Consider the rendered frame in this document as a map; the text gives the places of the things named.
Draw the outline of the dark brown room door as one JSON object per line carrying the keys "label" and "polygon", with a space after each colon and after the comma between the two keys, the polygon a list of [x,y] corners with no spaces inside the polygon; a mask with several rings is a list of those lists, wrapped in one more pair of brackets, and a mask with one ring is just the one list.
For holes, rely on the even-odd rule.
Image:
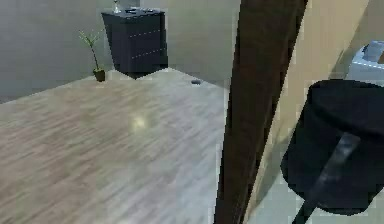
{"label": "dark brown room door", "polygon": [[308,0],[241,0],[213,224],[242,224]]}

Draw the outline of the black chest of drawers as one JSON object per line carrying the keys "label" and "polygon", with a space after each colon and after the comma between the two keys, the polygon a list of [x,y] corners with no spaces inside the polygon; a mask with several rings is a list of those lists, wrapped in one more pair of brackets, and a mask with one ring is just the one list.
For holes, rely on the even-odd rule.
{"label": "black chest of drawers", "polygon": [[163,11],[126,8],[101,15],[117,71],[137,79],[168,67]]}

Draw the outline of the green potted house plant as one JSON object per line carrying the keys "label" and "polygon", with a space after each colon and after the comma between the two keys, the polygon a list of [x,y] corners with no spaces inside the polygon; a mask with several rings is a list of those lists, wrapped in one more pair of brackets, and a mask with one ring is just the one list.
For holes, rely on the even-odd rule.
{"label": "green potted house plant", "polygon": [[106,72],[100,66],[99,60],[97,59],[96,50],[95,50],[95,45],[96,45],[96,42],[100,39],[101,32],[102,30],[98,31],[96,34],[87,35],[84,31],[82,30],[79,31],[79,38],[83,40],[91,50],[92,57],[95,62],[95,68],[92,70],[92,73],[98,82],[104,82],[106,79]]}

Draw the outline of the grey box on cabinet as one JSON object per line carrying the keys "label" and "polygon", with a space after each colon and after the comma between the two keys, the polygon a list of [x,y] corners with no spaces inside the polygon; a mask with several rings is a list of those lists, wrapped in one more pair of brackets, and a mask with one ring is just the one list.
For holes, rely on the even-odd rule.
{"label": "grey box on cabinet", "polygon": [[363,59],[371,62],[377,62],[384,52],[384,41],[372,40],[364,49]]}

